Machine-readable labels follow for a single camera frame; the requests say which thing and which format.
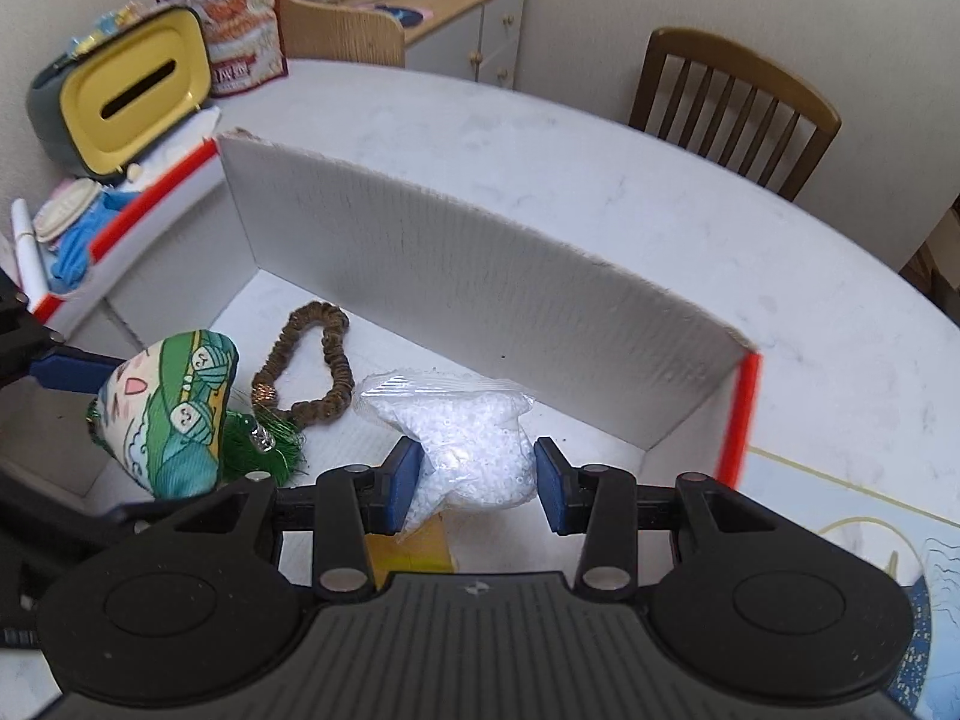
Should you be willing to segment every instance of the blue glove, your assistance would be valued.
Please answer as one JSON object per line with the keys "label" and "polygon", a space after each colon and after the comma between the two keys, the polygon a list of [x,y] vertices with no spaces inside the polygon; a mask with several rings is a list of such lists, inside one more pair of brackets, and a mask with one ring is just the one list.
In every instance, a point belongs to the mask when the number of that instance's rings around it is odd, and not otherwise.
{"label": "blue glove", "polygon": [[64,287],[75,290],[80,282],[83,282],[83,276],[86,276],[86,269],[89,267],[90,242],[137,195],[135,191],[104,189],[85,213],[61,236],[56,263],[50,272],[54,278],[61,280]]}

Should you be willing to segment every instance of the white beads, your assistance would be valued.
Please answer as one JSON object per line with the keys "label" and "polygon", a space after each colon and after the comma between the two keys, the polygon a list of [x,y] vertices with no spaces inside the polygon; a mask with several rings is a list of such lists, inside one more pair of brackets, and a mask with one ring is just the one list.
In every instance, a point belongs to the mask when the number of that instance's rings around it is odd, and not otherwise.
{"label": "white beads", "polygon": [[361,413],[372,410],[424,446],[405,533],[440,508],[507,509],[536,493],[533,447],[517,420],[532,401],[515,385],[405,372],[361,389]]}

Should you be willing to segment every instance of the white cardboard box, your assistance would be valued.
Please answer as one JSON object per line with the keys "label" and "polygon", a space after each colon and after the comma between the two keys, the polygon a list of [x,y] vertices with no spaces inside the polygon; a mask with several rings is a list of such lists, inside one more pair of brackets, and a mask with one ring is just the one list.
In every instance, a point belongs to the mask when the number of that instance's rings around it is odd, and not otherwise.
{"label": "white cardboard box", "polygon": [[[538,401],[521,420],[531,440],[553,437],[575,466],[611,464],[647,484],[688,470],[736,484],[760,357],[730,327],[484,208],[248,137],[218,149],[133,204],[98,252],[93,287],[38,315],[71,343],[120,357],[212,327],[236,342],[235,389],[248,392],[287,314],[321,298],[350,315],[357,381],[410,367],[509,378]],[[225,182],[211,178],[221,164]],[[308,336],[278,382],[281,405],[329,384],[319,334]],[[22,445],[17,431],[36,429],[7,432]],[[396,440],[352,412],[308,428],[301,483],[379,464]],[[142,497],[103,457],[88,461],[93,474],[22,452],[7,461],[90,514]],[[445,522],[462,570],[569,571],[579,551],[579,539],[549,533],[539,501]]]}

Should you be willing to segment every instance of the white wall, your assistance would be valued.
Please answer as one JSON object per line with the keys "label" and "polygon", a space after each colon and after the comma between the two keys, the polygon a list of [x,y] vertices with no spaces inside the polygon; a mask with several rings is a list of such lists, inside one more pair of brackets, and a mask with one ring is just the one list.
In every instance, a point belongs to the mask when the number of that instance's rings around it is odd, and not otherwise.
{"label": "white wall", "polygon": [[527,0],[518,88],[625,122],[647,37],[688,25],[803,76],[843,127],[798,196],[899,268],[960,191],[960,0]]}
{"label": "white wall", "polygon": [[8,237],[10,200],[23,196],[37,208],[61,176],[30,127],[27,88],[70,37],[128,1],[0,0],[0,226]]}

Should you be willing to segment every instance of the round table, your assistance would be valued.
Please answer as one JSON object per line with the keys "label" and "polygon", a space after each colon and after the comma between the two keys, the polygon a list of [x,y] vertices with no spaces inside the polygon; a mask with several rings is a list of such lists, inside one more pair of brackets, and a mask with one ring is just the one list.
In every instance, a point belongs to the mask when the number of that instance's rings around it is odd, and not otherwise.
{"label": "round table", "polygon": [[[619,124],[411,71],[294,61],[222,105],[221,129],[457,197],[699,304],[764,356],[753,445],[960,519],[960,332],[769,191]],[[40,656],[0,656],[0,720],[53,690]]]}

